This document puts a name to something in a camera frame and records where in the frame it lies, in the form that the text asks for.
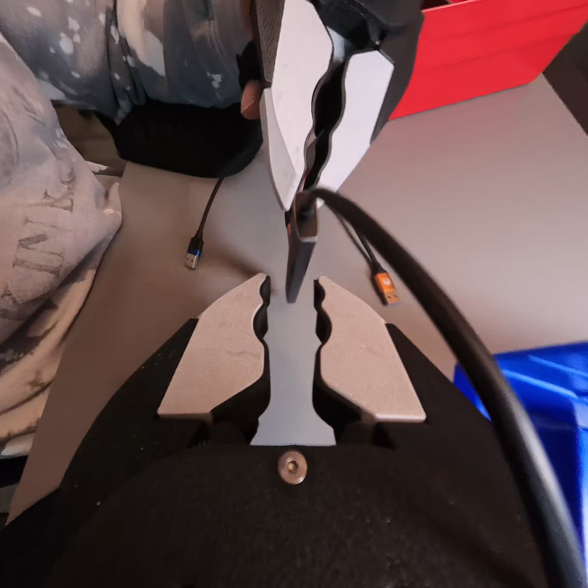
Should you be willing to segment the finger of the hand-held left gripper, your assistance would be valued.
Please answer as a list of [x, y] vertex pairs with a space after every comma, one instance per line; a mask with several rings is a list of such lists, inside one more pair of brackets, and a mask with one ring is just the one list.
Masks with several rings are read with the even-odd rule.
[[338, 190], [364, 157], [394, 72], [378, 51], [355, 53], [342, 70], [341, 106], [320, 133], [309, 187]]
[[268, 174], [284, 212], [315, 165], [316, 101], [334, 42], [311, 1], [259, 1], [260, 103]]

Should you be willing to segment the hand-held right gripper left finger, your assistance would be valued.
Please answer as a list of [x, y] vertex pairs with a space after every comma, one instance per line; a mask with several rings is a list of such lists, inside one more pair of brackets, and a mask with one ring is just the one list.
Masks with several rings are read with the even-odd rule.
[[258, 273], [198, 316], [159, 417], [230, 423], [242, 436], [255, 436], [270, 401], [264, 341], [270, 290], [270, 277]]

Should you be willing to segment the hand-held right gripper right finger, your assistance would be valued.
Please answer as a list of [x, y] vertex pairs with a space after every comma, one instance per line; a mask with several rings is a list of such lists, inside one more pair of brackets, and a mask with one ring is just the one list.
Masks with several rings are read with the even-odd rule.
[[313, 408], [341, 442], [348, 427], [423, 424], [427, 415], [384, 321], [328, 277], [314, 282], [320, 341]]

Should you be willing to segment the small red storage bin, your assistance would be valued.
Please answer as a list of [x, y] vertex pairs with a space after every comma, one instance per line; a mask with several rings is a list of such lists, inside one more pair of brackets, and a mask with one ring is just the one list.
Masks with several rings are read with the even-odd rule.
[[587, 1], [435, 1], [390, 119], [534, 81], [587, 22]]

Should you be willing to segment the blue storage bin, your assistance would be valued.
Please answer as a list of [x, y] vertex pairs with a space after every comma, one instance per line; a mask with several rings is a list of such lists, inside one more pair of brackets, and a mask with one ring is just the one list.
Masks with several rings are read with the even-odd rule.
[[548, 584], [587, 586], [587, 342], [494, 360], [457, 364], [453, 383], [493, 422]]

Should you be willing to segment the person's left hand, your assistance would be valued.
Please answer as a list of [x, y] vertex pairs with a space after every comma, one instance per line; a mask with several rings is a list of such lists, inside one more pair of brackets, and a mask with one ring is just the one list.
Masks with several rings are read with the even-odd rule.
[[245, 119], [251, 121], [260, 119], [262, 91], [259, 80], [252, 79], [246, 83], [240, 102], [240, 113]]

